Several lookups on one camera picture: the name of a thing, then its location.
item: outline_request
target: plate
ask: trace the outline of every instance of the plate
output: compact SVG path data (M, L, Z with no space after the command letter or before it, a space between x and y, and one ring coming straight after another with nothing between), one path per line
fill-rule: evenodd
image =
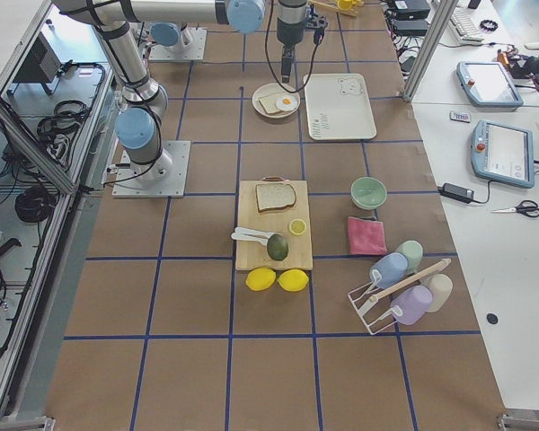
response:
M282 84L282 85L284 87L286 87L288 90L291 90L292 92L295 90L294 88L290 87L287 84ZM263 109L263 107L261 106L260 98L265 97L265 96L269 96L271 94L276 94L276 93L283 93L283 94L287 94L287 95L293 97L297 101L297 107L294 110L290 110L290 111L282 111L282 112L277 112L275 114L268 114L265 111L265 109ZM277 83L271 83L271 84L262 85L260 88L258 88L255 91L255 93L252 96L253 108L255 108L255 110L257 110L263 117L265 117L267 119L283 119L285 117L290 116L291 114L296 112L297 109L299 108L299 102L300 102L300 98L299 98L299 94L297 92L295 92L295 93L285 92L284 89L281 88L279 86L279 84L277 84Z

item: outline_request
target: scissors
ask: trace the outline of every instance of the scissors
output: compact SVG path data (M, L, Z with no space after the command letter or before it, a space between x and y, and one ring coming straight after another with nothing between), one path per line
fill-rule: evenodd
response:
M539 216L539 206L534 200L522 200L516 207L496 209L492 213L519 213L525 217L537 218Z

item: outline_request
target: red cloth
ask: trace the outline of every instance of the red cloth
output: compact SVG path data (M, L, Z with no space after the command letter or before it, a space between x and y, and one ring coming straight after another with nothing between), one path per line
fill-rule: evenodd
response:
M351 254L387 254L383 222L348 217L348 236Z

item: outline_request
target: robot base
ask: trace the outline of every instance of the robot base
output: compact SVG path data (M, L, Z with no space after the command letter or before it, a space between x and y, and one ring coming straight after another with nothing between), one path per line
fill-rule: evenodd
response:
M172 168L163 179L151 184L142 184L137 179L116 182L111 192L112 196L115 198L183 198L190 160L190 141L163 141L163 150L173 160ZM129 163L129 157L125 151L122 153L120 162ZM116 180L131 176L131 170L121 169L116 175Z
M149 61L158 62L177 62L177 61L201 61L204 59L204 51L206 50L206 29L194 29L194 40L191 44L179 52L173 52L160 45L152 47Z

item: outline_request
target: keyboard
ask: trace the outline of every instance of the keyboard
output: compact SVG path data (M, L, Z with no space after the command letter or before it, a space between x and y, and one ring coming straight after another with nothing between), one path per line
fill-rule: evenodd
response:
M485 39L465 9L460 7L454 9L449 19L449 28L460 45L482 45Z

